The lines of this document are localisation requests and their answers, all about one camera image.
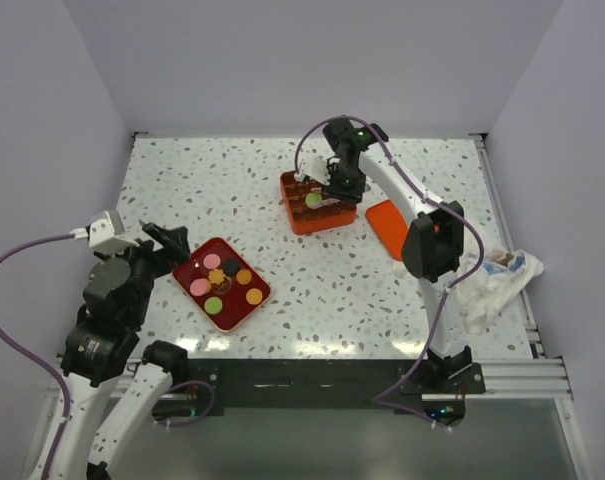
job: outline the red tray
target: red tray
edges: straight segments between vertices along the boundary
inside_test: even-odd
[[[271,287],[221,238],[193,252],[173,277],[223,332],[237,327],[271,294]]]

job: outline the terrazzo surface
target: terrazzo surface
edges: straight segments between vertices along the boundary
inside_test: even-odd
[[[472,140],[396,139],[395,155],[445,200],[498,235]],[[191,357],[415,358],[428,325],[418,283],[397,278],[393,260],[364,213],[386,199],[370,188],[354,224],[308,236],[291,231],[279,176],[292,170],[296,139],[137,138],[118,210],[130,234],[139,219],[186,225],[191,250],[224,238],[270,284],[272,294],[230,333],[218,331],[171,276],[156,281],[141,342],[161,339]],[[311,139],[304,154],[329,155]],[[526,359],[531,350],[518,298],[481,335],[468,335],[477,359]]]

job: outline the white cloth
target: white cloth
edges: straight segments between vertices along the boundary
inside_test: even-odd
[[[468,333],[481,333],[513,300],[532,278],[544,271],[542,262],[524,250],[508,252],[493,235],[473,222],[484,243],[484,262],[480,269],[456,288],[460,309],[465,316]],[[464,253],[460,258],[458,276],[477,263],[478,244],[464,229]]]

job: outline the orange tray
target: orange tray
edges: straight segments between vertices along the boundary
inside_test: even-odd
[[[306,196],[312,193],[312,190],[321,188],[322,185],[315,180],[299,183],[293,174],[294,172],[285,172],[280,176],[282,198],[293,233],[306,235],[343,227],[355,221],[357,207],[346,202],[337,202],[317,209],[309,208],[305,202]]]
[[[404,217],[393,202],[386,200],[372,206],[366,211],[366,219],[391,256],[395,260],[402,261],[402,247],[409,233],[409,227],[406,226]]]

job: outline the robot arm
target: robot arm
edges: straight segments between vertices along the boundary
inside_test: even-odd
[[[388,136],[376,124],[371,127],[384,142]],[[359,203],[371,178],[400,211],[409,233],[402,249],[403,263],[418,279],[426,306],[429,328],[436,321],[440,298],[455,278],[463,252],[464,226],[447,212],[460,217],[464,211],[458,202],[442,203],[420,180],[402,166],[389,161],[378,139],[367,128],[356,129],[347,118],[328,122],[322,133],[334,152],[324,161],[319,157],[303,163],[301,173],[322,183],[323,194],[348,203]],[[418,196],[423,192],[431,201]],[[440,314],[430,354],[439,358],[443,374],[455,375],[471,365],[470,350],[462,338],[463,318],[455,291],[451,291]]]
[[[118,377],[138,343],[136,332],[144,323],[155,279],[190,257],[185,227],[165,230],[149,223],[142,230],[162,248],[154,251],[153,241],[127,237],[115,211],[103,212],[89,227],[72,232],[76,239],[89,240],[100,262],[89,274],[83,292],[85,304],[67,336],[62,358],[72,399],[69,415],[63,418],[60,398],[53,428],[30,480],[45,475],[85,479],[87,465],[88,478],[108,479],[107,467],[115,467],[123,447],[153,405],[174,382],[186,377],[186,350],[166,342],[153,343],[144,352],[131,388],[100,426]],[[61,423],[65,424],[63,431],[55,428]],[[48,465],[52,450],[55,454]]]

